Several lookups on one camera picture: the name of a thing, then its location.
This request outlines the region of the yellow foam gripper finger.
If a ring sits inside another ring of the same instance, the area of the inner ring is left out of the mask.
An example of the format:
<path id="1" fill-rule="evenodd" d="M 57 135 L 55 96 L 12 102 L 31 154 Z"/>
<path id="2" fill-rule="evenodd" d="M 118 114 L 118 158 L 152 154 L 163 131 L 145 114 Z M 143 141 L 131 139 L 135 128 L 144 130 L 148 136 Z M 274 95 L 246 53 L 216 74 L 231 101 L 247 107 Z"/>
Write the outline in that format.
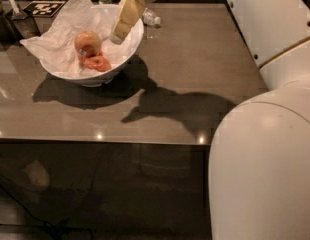
<path id="1" fill-rule="evenodd" d="M 145 11 L 145 0 L 122 0 L 120 10 L 112 27 L 110 40 L 120 45 L 126 39 Z"/>

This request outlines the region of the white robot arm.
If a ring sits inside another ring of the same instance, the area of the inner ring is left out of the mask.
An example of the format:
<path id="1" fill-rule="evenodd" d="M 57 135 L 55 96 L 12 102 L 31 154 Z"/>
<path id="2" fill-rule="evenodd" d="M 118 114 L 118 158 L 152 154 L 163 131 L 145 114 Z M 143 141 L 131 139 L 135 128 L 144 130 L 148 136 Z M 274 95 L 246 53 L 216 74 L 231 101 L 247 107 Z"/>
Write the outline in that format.
<path id="1" fill-rule="evenodd" d="M 310 10 L 302 0 L 226 0 L 267 92 L 212 139 L 212 240 L 310 240 Z"/>

